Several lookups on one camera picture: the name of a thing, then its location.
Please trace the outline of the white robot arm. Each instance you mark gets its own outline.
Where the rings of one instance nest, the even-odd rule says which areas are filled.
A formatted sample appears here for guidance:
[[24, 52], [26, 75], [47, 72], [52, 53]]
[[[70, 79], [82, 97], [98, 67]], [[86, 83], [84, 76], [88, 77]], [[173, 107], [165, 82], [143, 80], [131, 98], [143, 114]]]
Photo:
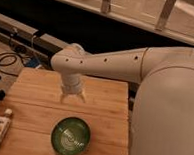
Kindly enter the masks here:
[[139, 85], [129, 155], [194, 155], [194, 48], [144, 47], [88, 54], [77, 43], [54, 54], [65, 96], [80, 95], [82, 75]]

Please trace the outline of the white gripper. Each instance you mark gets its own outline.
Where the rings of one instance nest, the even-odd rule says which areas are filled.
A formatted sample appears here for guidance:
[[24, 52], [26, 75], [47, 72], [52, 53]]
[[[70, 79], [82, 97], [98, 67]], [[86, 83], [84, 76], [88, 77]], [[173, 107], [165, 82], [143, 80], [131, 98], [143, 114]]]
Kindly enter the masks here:
[[62, 92], [60, 96], [60, 103], [64, 104], [69, 94], [75, 94], [79, 99], [86, 103], [86, 96], [83, 93], [83, 86], [81, 81], [81, 75], [72, 74], [61, 74], [62, 80]]

